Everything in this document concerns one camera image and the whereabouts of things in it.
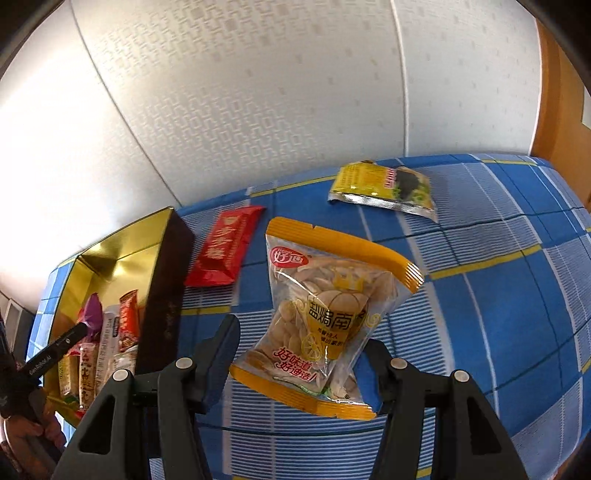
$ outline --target printed logo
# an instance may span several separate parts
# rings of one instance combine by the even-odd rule
[[[112,337],[116,338],[119,336],[119,317],[113,319],[113,333]]]
[[[308,257],[287,247],[273,247],[269,253],[269,260],[276,267],[295,268],[308,263]]]

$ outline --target lemon graphic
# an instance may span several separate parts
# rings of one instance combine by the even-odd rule
[[[311,333],[301,341],[301,354],[306,360],[312,360],[313,362],[320,360],[320,347]]]

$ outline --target red wrapper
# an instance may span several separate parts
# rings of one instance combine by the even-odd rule
[[[185,285],[211,287],[234,283],[264,209],[253,206],[220,213],[185,280]]]
[[[127,292],[119,299],[119,351],[125,352],[139,339],[138,291]]]

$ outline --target purple candy wrapper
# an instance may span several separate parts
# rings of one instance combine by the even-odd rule
[[[98,341],[103,326],[103,306],[98,293],[93,293],[86,302],[82,321],[88,325],[88,341]]]

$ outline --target pumpkin seed bag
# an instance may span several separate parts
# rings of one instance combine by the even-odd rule
[[[383,316],[420,288],[419,269],[382,245],[281,217],[267,227],[267,255],[275,312],[230,373],[299,410],[375,417],[352,368]]]

